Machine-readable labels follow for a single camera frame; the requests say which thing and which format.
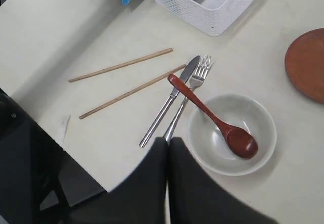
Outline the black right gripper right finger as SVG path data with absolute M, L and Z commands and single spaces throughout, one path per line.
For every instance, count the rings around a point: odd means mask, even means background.
M 169 144 L 169 205 L 172 223 L 276 223 L 245 205 L 196 162 L 181 138 Z

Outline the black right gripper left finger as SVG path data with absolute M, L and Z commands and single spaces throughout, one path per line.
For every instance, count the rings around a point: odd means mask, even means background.
M 165 223 L 168 144 L 156 138 L 136 169 L 111 192 L 73 209 L 65 223 Z

